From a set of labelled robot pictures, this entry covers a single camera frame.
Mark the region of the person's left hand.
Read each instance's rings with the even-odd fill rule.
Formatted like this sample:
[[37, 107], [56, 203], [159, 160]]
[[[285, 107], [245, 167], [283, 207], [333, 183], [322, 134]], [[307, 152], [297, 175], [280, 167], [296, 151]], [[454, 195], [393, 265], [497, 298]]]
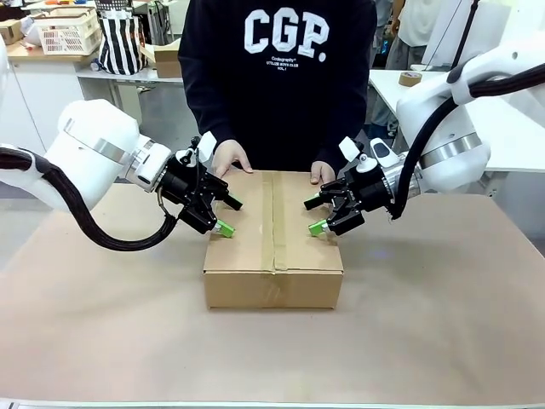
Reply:
[[329, 164], [323, 161], [315, 161], [312, 163], [310, 170], [310, 183], [312, 185], [330, 183], [335, 179], [336, 173]]

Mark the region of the person's right hand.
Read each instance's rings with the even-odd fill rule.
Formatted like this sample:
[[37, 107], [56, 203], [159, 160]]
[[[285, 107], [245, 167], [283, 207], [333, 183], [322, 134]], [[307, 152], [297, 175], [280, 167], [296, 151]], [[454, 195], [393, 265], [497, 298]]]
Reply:
[[212, 159], [212, 170], [216, 177], [222, 178], [235, 163], [238, 163], [242, 170], [251, 174], [251, 168], [247, 154], [242, 146], [235, 140], [226, 140], [218, 145]]

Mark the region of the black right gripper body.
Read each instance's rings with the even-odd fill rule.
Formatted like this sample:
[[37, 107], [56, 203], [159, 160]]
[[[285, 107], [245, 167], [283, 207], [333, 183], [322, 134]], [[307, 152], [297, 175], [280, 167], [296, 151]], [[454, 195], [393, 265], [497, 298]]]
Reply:
[[325, 204], [332, 204], [324, 225], [335, 235], [362, 226], [364, 212], [388, 207], [392, 198], [379, 164], [363, 173], [352, 167], [340, 179], [324, 184], [319, 195]]

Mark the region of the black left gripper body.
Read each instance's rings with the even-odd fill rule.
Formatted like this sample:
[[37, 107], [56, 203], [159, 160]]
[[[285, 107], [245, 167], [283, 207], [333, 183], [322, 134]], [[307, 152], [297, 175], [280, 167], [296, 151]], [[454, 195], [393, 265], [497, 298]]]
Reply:
[[159, 183], [161, 196], [182, 205], [177, 218], [199, 233], [213, 232], [218, 220], [213, 203], [229, 194], [226, 182], [210, 174], [200, 162], [201, 151], [178, 151], [167, 162]]

